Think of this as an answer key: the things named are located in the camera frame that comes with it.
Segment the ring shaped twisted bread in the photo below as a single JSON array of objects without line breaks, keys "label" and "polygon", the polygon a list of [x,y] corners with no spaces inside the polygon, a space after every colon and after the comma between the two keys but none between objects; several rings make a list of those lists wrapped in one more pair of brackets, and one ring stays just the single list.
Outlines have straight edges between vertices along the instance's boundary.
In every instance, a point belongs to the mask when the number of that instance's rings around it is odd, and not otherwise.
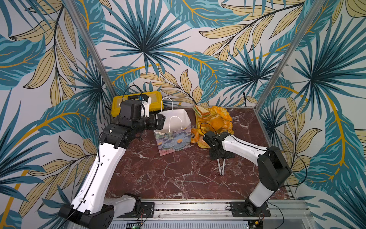
[{"label": "ring shaped twisted bread", "polygon": [[199,141],[200,137],[203,135],[202,131],[197,128],[191,129],[191,144],[195,144]]}]

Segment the floral paper bag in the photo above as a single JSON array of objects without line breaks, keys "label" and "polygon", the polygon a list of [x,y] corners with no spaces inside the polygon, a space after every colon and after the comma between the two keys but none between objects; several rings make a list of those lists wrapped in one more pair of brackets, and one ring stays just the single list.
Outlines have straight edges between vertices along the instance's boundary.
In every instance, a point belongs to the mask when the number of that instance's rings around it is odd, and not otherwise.
[{"label": "floral paper bag", "polygon": [[161,156],[171,154],[191,145],[191,119],[184,109],[161,111],[165,116],[164,126],[155,130],[154,135]]}]

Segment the yellow smooth bread roll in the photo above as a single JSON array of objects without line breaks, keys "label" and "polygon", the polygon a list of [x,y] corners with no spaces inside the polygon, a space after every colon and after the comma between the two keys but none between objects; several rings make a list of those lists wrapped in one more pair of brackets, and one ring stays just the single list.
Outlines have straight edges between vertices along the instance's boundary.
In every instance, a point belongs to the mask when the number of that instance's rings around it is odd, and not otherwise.
[{"label": "yellow smooth bread roll", "polygon": [[220,116],[211,117],[208,122],[208,127],[211,131],[216,133],[228,132],[232,135],[234,134],[233,123],[223,119]]}]

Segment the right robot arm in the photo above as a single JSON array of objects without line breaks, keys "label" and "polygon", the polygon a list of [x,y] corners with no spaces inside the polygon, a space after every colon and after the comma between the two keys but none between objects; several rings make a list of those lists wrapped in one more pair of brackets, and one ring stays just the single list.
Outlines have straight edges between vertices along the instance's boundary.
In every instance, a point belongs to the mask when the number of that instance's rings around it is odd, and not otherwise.
[{"label": "right robot arm", "polygon": [[247,202],[260,208],[292,174],[291,168],[279,148],[260,147],[234,135],[223,132],[207,132],[203,140],[210,147],[211,159],[229,159],[241,156],[258,167],[259,183],[249,195]]}]

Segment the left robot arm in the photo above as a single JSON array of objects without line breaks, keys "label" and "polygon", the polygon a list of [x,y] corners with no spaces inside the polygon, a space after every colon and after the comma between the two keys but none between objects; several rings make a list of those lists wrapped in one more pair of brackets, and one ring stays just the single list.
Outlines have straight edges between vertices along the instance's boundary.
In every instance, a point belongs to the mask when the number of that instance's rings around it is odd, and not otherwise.
[{"label": "left robot arm", "polygon": [[134,210],[137,199],[131,195],[111,205],[104,198],[119,161],[136,135],[164,127],[164,115],[149,113],[151,103],[149,97],[120,103],[119,115],[100,134],[97,157],[80,191],[70,204],[59,210],[58,215],[64,219],[62,225],[74,223],[88,229],[106,229],[114,218],[115,206],[121,214]]}]

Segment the braided golden bread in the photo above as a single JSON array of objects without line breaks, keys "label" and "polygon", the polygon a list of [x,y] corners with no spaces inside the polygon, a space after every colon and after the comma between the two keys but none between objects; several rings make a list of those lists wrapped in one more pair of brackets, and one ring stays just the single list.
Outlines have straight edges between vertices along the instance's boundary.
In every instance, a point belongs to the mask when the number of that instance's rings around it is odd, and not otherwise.
[{"label": "braided golden bread", "polygon": [[223,107],[213,106],[209,108],[209,111],[210,115],[219,115],[224,120],[232,122],[232,117],[230,116],[230,113],[227,109]]}]

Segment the yellow plastic tray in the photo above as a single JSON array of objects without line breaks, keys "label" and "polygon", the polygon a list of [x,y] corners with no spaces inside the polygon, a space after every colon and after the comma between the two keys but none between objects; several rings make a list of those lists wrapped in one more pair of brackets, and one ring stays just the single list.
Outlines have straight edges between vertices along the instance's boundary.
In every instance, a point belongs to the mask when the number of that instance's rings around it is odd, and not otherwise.
[{"label": "yellow plastic tray", "polygon": [[204,134],[209,131],[215,134],[221,134],[223,132],[228,132],[234,134],[233,131],[233,119],[230,115],[221,116],[219,114],[208,115],[205,117],[199,117],[196,115],[196,129],[200,134],[200,138],[197,142],[200,148],[209,148],[209,145],[203,140]]}]

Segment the yellow tool box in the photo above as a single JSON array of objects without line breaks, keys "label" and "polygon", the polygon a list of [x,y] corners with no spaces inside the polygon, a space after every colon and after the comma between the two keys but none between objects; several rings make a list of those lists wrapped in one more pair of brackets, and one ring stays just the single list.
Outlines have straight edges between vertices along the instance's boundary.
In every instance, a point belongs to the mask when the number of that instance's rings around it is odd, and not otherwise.
[{"label": "yellow tool box", "polygon": [[[150,105],[149,113],[156,112],[156,111],[162,111],[164,109],[164,105],[162,102],[163,97],[160,92],[152,91],[152,92],[137,93],[137,94],[146,94],[150,98],[152,98],[152,103]],[[132,95],[136,95],[136,94],[121,95],[121,96],[116,96],[113,98],[112,111],[111,111],[111,115],[113,118],[117,117],[121,113],[121,109],[127,108],[128,105],[142,106],[142,102],[137,101],[137,100],[128,99],[128,97],[132,96]]]}]

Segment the triangle sandwich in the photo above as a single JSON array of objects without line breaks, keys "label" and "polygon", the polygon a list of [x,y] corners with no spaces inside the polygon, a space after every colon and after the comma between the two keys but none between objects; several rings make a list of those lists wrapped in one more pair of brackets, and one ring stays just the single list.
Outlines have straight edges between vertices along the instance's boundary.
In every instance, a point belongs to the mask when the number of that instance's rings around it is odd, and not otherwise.
[{"label": "triangle sandwich", "polygon": [[195,105],[193,110],[199,117],[205,117],[210,115],[210,111],[202,106]]}]

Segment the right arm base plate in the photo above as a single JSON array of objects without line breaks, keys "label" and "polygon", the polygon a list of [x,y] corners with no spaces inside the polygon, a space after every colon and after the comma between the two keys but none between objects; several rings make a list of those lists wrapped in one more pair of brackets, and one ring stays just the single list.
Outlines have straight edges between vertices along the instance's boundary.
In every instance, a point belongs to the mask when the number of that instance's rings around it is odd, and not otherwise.
[{"label": "right arm base plate", "polygon": [[271,216],[267,202],[265,202],[261,207],[256,207],[254,204],[249,202],[230,202],[229,206],[226,206],[226,210],[230,211],[234,218],[263,218]]}]

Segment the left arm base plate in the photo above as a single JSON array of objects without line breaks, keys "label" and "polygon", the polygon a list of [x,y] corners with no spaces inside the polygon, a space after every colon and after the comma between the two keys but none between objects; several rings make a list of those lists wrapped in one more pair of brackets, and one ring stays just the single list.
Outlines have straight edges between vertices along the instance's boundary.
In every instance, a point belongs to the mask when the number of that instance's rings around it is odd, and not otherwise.
[{"label": "left arm base plate", "polygon": [[135,205],[132,212],[118,216],[118,219],[131,219],[131,218],[152,218],[154,216],[154,202],[141,202]]}]

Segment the aluminium front rail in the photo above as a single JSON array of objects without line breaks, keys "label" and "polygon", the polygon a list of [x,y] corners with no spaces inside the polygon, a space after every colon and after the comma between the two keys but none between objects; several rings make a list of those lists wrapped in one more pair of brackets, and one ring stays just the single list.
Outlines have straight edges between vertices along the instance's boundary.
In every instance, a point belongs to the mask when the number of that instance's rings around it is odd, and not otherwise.
[{"label": "aluminium front rail", "polygon": [[148,199],[154,203],[147,219],[114,219],[111,229],[315,229],[317,226],[303,200],[270,200],[269,216],[234,217],[229,199]]}]

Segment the left aluminium corner post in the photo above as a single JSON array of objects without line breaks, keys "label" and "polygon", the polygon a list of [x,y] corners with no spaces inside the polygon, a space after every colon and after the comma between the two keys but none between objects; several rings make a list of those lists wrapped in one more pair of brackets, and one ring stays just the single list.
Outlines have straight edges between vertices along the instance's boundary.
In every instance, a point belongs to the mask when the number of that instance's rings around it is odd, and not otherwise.
[{"label": "left aluminium corner post", "polygon": [[92,59],[94,60],[94,63],[96,64],[96,66],[102,76],[102,79],[105,82],[107,89],[110,91],[112,97],[116,97],[117,94],[112,85],[108,72],[102,62],[102,59],[100,58],[100,55],[97,52],[94,42],[87,29],[86,23],[84,23],[83,18],[75,4],[75,1],[65,0],[64,3],[65,3],[65,6],[68,8],[71,18],[73,19],[76,27],[78,28],[78,30],[81,34],[81,37],[83,38],[83,40],[85,42],[86,48],[89,50],[90,55],[91,55]]}]

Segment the aluminium corner post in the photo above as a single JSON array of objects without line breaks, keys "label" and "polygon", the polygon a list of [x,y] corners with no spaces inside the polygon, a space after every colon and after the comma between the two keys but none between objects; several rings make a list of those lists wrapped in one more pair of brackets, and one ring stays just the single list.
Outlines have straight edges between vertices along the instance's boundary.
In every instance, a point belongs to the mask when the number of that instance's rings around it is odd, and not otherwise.
[{"label": "aluminium corner post", "polygon": [[89,50],[90,55],[91,55],[92,59],[94,60],[94,63],[96,64],[96,66],[102,76],[102,79],[105,82],[107,89],[110,91],[112,97],[116,97],[117,94],[112,85],[108,72],[102,62],[102,59],[100,58],[100,55],[97,52],[94,42],[87,29],[86,23],[84,23],[83,18],[75,4],[75,1],[65,0],[64,3],[65,3],[65,6],[68,8],[71,18],[73,19],[76,27],[78,28],[78,30],[81,34],[81,37],[83,38],[83,40],[85,42],[86,48]]},{"label": "aluminium corner post", "polygon": [[270,94],[271,89],[273,88],[274,84],[276,83],[278,77],[280,76],[283,68],[286,66],[288,60],[290,59],[293,52],[298,47],[299,43],[306,35],[309,27],[311,26],[313,20],[315,19],[317,13],[321,10],[325,0],[315,1],[314,4],[311,6],[309,13],[304,17],[304,21],[300,24],[298,32],[294,35],[292,42],[289,44],[286,52],[284,53],[279,65],[277,66],[274,74],[272,75],[271,79],[268,81],[266,88],[263,90],[260,99],[258,100],[254,110],[258,112],[264,105],[264,102],[267,96]]}]

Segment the right aluminium corner post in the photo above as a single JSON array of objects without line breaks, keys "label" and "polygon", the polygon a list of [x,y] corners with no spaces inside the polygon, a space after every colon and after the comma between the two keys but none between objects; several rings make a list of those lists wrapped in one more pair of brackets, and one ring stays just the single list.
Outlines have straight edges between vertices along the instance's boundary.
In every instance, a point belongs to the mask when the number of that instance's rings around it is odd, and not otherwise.
[{"label": "right aluminium corner post", "polygon": [[276,83],[278,77],[280,76],[283,68],[286,66],[288,60],[290,59],[293,52],[298,47],[299,43],[306,35],[309,27],[311,26],[313,20],[315,19],[317,13],[321,10],[325,0],[315,1],[314,4],[311,6],[309,13],[304,17],[304,21],[300,24],[298,32],[294,35],[292,42],[289,44],[286,52],[284,53],[279,65],[277,66],[274,74],[272,75],[271,79],[268,81],[266,88],[263,90],[260,99],[258,100],[254,110],[258,112],[264,105],[264,102],[267,96],[270,94],[271,89],[273,88],[274,84]]}]

